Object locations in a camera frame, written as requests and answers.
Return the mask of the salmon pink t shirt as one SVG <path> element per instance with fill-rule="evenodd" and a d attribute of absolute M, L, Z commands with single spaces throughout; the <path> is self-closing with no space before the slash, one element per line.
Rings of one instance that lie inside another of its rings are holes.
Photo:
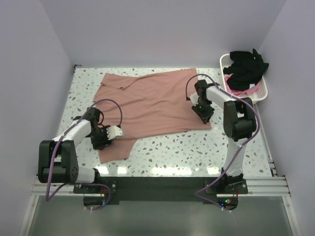
<path fill-rule="evenodd" d="M 104 125 L 120 124 L 124 137 L 99 151 L 101 163 L 126 159 L 138 139 L 191 130 L 211 129 L 192 110 L 185 93 L 195 92 L 187 81 L 195 68 L 140 77 L 105 74 L 94 95 Z"/>

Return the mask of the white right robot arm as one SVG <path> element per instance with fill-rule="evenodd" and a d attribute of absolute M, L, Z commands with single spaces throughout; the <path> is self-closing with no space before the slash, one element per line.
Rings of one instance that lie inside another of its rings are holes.
<path fill-rule="evenodd" d="M 195 83 L 196 93 L 189 96 L 192 110 L 204 124 L 210 121 L 215 103 L 223 109 L 223 130 L 228 138 L 227 156 L 221 169 L 219 187 L 224 193 L 231 193 L 237 183 L 243 180 L 243 159 L 246 145 L 257 131 L 255 112 L 250 98 L 234 98 L 216 83 L 199 80 Z"/>

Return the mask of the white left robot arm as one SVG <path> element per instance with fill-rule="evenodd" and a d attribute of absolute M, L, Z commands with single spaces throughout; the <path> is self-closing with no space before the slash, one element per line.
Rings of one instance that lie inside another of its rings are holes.
<path fill-rule="evenodd" d="M 109 126 L 99 124 L 101 118 L 103 112 L 91 108 L 83 118 L 75 117 L 65 134 L 40 143 L 37 177 L 41 183 L 84 183 L 91 193 L 101 189 L 98 171 L 79 167 L 76 153 L 85 138 L 91 139 L 94 150 L 103 150 L 114 143 L 108 138 Z"/>

